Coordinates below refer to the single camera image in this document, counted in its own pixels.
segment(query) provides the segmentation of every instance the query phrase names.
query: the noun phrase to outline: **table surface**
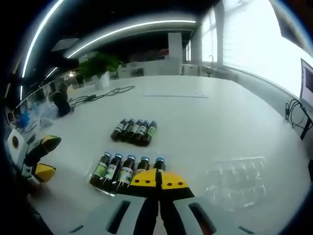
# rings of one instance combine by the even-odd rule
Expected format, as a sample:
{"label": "table surface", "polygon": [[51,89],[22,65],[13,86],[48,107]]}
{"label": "table surface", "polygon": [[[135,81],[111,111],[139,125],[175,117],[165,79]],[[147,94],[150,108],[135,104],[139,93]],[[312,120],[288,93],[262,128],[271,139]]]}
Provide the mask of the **table surface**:
{"label": "table surface", "polygon": [[[105,151],[146,155],[152,163],[164,157],[167,171],[180,174],[196,196],[225,210],[238,226],[269,235],[287,225],[309,190],[309,160],[298,135],[273,108],[235,82],[193,76],[119,79],[101,91],[88,86],[69,97],[126,86],[135,88],[81,104],[42,133],[62,138],[42,159],[57,168],[55,176],[41,197],[31,199],[54,233],[74,229],[110,202],[88,184]],[[149,147],[111,141],[123,118],[158,122]]]}

